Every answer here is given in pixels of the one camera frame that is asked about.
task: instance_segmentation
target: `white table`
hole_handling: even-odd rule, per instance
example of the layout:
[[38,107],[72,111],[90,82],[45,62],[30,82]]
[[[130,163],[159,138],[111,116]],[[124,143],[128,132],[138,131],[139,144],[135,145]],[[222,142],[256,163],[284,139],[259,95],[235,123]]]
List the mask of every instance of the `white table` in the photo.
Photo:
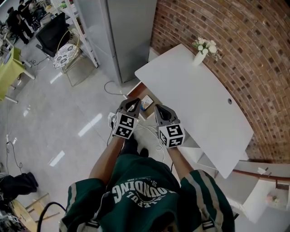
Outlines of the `white table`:
[[216,76],[203,63],[194,66],[193,58],[180,44],[135,75],[177,113],[186,131],[226,178],[242,158],[253,130]]

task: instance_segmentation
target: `person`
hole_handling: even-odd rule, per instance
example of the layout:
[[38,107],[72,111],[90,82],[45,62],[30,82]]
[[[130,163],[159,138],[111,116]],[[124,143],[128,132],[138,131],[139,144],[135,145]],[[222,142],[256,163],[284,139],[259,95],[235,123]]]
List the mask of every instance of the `person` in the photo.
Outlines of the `person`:
[[27,2],[26,5],[24,5],[24,0],[19,1],[19,6],[18,6],[18,11],[22,18],[26,19],[26,22],[28,23],[29,26],[31,26],[33,18],[32,15],[28,9],[29,3]]
[[18,195],[28,195],[37,191],[38,183],[31,172],[22,173],[18,176],[3,175],[0,178],[0,191],[3,193],[4,201],[9,202]]
[[6,22],[8,26],[11,27],[10,30],[18,35],[25,44],[28,44],[29,40],[23,35],[22,30],[25,31],[30,38],[33,37],[34,33],[30,31],[26,23],[21,19],[19,12],[14,10],[13,7],[10,7],[7,13],[9,16]]
[[193,170],[177,148],[167,151],[169,167],[137,152],[134,135],[114,136],[89,178],[68,189],[61,232],[233,232],[232,209],[214,179]]
[[36,17],[37,20],[40,20],[42,15],[45,15],[44,8],[40,7],[39,3],[36,3],[35,0],[31,0],[29,4],[29,11],[33,17]]

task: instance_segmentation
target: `gray refrigerator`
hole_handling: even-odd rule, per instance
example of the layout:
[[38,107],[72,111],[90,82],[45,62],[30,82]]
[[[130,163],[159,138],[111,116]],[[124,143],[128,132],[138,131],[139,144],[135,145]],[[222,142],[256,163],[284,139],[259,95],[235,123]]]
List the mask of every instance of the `gray refrigerator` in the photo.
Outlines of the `gray refrigerator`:
[[122,84],[148,61],[157,0],[74,0],[101,69]]

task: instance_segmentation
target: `white floor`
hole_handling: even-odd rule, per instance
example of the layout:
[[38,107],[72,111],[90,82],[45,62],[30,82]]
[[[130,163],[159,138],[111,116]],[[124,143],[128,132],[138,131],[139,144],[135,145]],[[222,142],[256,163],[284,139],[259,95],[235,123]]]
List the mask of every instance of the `white floor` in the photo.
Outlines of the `white floor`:
[[[18,41],[16,47],[22,49],[22,56],[28,61],[39,62],[45,55],[35,47],[37,42],[33,38],[26,46]],[[37,67],[33,66],[32,72],[36,76],[34,81],[22,75],[21,82],[14,84],[16,90],[9,92],[10,96],[16,95],[18,104],[7,100],[0,102],[0,161],[6,166],[6,134],[10,141],[17,138],[14,145],[17,162],[22,162],[22,172],[32,172],[39,183],[37,193],[19,196],[18,200],[27,206],[33,199],[49,193],[45,202],[56,201],[66,206],[68,187],[88,177],[105,149],[111,132],[108,114],[116,111],[124,97],[104,91],[104,84],[109,79],[100,69],[95,69],[75,87],[71,87],[66,75],[59,75],[60,71],[53,68],[52,61],[45,60]],[[112,82],[107,85],[107,90],[126,94],[137,83],[137,78],[122,87]],[[149,131],[139,130],[136,137],[140,149],[145,146],[150,157],[163,160],[163,151],[156,150],[159,143]],[[10,151],[9,174],[16,176],[20,170],[12,149]],[[64,156],[57,163],[56,160],[51,162],[58,154]],[[167,152],[164,162],[171,166]],[[50,213],[55,212],[61,214],[45,221],[43,232],[57,231],[63,212],[53,207]]]

